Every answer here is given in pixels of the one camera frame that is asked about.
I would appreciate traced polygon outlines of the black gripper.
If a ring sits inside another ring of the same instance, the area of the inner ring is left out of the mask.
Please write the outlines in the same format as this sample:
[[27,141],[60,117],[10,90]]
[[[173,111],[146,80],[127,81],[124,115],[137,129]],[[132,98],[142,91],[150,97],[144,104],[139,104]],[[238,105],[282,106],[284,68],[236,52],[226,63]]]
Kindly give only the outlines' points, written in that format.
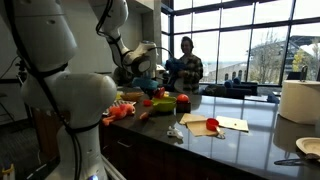
[[155,92],[155,90],[149,90],[149,91],[148,91],[148,96],[149,96],[150,99],[155,98],[155,97],[154,97],[154,92]]

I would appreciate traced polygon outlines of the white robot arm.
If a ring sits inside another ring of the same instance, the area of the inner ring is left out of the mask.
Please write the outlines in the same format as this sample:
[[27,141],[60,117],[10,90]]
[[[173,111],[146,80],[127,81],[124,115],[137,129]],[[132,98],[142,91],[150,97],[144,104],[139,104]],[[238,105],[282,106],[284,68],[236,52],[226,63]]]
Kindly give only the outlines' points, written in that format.
[[[135,75],[135,86],[156,90],[156,44],[142,41],[130,50],[119,32],[128,17],[127,1],[88,2],[98,19],[96,33],[107,40],[114,63]],[[60,163],[47,180],[107,180],[99,124],[115,100],[116,84],[109,76],[69,71],[77,44],[60,0],[1,0],[1,16],[26,65],[23,100],[55,111],[63,123],[57,133]]]

